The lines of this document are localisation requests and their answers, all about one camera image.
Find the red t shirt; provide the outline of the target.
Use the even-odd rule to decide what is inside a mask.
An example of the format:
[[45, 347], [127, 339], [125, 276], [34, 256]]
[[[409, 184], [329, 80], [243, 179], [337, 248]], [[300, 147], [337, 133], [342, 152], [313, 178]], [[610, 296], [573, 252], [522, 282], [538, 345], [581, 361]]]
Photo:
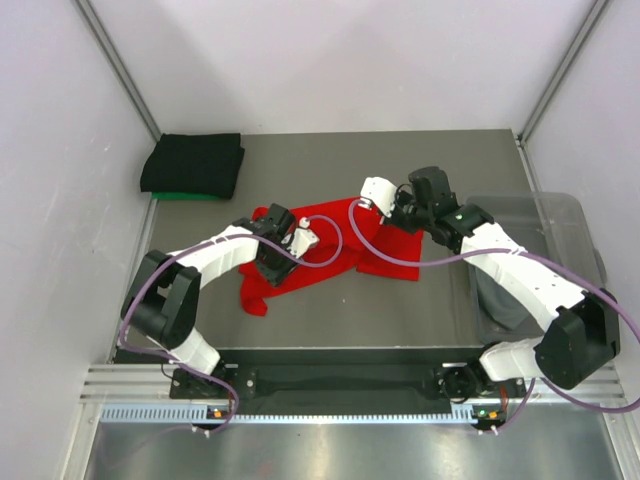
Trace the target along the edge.
[[[303, 256], [304, 260], [320, 263], [330, 259], [337, 249], [339, 238], [343, 239], [341, 253], [323, 268], [297, 267], [279, 287], [271, 286], [255, 265], [240, 266], [238, 272], [243, 276], [240, 303], [246, 313], [264, 316], [268, 311], [268, 298], [306, 288], [352, 269], [362, 274], [395, 280], [419, 280], [419, 269], [389, 263], [362, 245], [348, 219], [348, 207], [352, 201], [351, 198], [345, 198], [292, 210], [296, 218], [307, 217], [311, 220], [311, 229], [320, 239], [319, 244]], [[380, 252], [398, 260], [421, 260], [421, 232], [410, 234], [394, 226], [381, 224], [379, 214], [361, 207], [355, 209], [355, 220], [366, 240]]]

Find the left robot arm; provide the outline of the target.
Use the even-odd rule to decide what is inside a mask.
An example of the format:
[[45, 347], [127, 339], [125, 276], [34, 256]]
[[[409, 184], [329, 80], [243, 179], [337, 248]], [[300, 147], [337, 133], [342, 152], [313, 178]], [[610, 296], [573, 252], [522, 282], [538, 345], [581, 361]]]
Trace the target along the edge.
[[319, 243], [310, 220], [271, 205], [255, 220], [241, 218], [220, 234], [172, 253], [148, 252], [141, 261], [122, 305], [128, 325], [171, 358], [194, 370], [192, 384], [205, 396], [226, 387], [221, 357], [195, 327], [200, 291], [244, 264], [278, 286], [297, 267], [296, 260]]

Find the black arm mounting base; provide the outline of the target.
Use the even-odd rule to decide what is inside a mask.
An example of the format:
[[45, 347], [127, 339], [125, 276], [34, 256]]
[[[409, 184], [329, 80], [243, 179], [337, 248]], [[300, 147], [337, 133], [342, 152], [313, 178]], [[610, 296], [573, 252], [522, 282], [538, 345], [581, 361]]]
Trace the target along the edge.
[[490, 384], [478, 347], [228, 348], [215, 377], [240, 414], [448, 413], [453, 400], [523, 397], [521, 380]]

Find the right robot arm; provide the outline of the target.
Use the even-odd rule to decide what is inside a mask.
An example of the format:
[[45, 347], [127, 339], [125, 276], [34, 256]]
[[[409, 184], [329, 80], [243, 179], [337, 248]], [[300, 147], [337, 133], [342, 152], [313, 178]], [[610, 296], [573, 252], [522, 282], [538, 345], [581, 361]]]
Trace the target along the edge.
[[570, 390], [618, 356], [620, 321], [612, 296], [602, 289], [589, 291], [528, 258], [494, 216], [474, 203], [458, 203], [440, 168], [418, 169], [408, 180], [408, 190], [378, 181], [361, 193], [386, 223], [409, 233], [426, 231], [463, 256], [523, 307], [541, 331], [488, 346], [466, 372], [474, 393], [490, 395], [503, 381], [518, 377], [544, 377]]

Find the folded black t shirt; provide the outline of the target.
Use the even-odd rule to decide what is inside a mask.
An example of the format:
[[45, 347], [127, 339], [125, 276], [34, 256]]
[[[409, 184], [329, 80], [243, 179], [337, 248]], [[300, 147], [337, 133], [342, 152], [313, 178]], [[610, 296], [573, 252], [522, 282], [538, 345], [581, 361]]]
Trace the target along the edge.
[[245, 149], [239, 133], [164, 134], [142, 168], [143, 192], [234, 196]]

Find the folded green t shirt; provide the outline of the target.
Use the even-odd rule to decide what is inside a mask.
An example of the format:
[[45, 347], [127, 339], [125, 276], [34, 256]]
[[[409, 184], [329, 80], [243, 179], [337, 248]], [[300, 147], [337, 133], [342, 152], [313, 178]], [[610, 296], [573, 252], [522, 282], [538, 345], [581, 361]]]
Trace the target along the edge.
[[216, 201], [219, 197], [209, 194], [185, 192], [152, 192], [151, 197], [159, 201]]

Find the clear plastic bin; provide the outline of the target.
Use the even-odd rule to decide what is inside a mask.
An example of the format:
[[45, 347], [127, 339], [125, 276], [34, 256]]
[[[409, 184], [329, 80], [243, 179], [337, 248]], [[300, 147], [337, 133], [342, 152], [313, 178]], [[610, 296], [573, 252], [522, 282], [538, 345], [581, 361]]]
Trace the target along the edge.
[[[503, 230], [529, 252], [548, 258], [569, 269], [598, 288], [607, 283], [607, 274], [599, 252], [595, 249], [580, 202], [565, 193], [478, 194], [468, 198], [493, 216]], [[471, 302], [477, 334], [484, 344], [518, 341], [542, 335], [533, 322], [516, 332], [484, 328], [479, 319], [474, 280], [468, 267]]]

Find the grey t shirt in bin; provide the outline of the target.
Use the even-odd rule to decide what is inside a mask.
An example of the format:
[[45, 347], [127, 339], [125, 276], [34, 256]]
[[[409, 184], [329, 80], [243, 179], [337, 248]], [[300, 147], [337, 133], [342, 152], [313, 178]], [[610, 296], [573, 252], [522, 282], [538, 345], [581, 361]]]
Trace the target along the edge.
[[532, 324], [529, 312], [504, 287], [477, 267], [471, 267], [470, 271], [484, 328], [511, 333]]

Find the right corner aluminium post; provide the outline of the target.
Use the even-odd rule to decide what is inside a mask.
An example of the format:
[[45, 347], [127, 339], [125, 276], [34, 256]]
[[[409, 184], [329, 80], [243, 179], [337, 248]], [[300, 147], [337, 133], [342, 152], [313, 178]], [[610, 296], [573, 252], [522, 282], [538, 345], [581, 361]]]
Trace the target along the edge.
[[586, 14], [580, 21], [576, 32], [570, 36], [569, 43], [563, 50], [557, 65], [534, 103], [533, 109], [527, 116], [524, 126], [516, 135], [516, 142], [519, 147], [524, 148], [532, 138], [548, 108], [568, 78], [579, 56], [585, 50], [592, 34], [597, 29], [598, 24], [605, 16], [611, 4], [612, 1], [610, 0], [596, 0], [589, 3]]

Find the corner aluminium post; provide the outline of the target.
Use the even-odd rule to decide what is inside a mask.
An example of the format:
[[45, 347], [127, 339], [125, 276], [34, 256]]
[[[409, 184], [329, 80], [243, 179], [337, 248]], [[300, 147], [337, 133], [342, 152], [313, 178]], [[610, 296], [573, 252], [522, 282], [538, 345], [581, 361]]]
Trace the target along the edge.
[[162, 135], [161, 129], [93, 2], [89, 0], [72, 0], [71, 3], [87, 26], [147, 132], [154, 141], [159, 141]]
[[580, 21], [576, 32], [570, 36], [569, 43], [563, 50], [557, 65], [534, 103], [533, 109], [527, 116], [524, 126], [516, 135], [516, 142], [519, 147], [524, 148], [532, 138], [548, 108], [568, 78], [579, 56], [585, 50], [592, 34], [597, 29], [598, 24], [605, 16], [611, 4], [612, 1], [610, 0], [596, 0], [589, 3], [586, 14]]

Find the left corner aluminium post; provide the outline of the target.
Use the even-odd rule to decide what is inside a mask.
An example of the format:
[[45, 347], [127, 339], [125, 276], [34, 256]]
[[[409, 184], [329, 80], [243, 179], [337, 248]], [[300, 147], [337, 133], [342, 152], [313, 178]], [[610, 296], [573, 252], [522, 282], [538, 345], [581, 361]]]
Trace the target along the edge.
[[87, 26], [147, 132], [154, 141], [159, 141], [162, 135], [161, 129], [93, 2], [89, 0], [72, 0], [71, 3]]

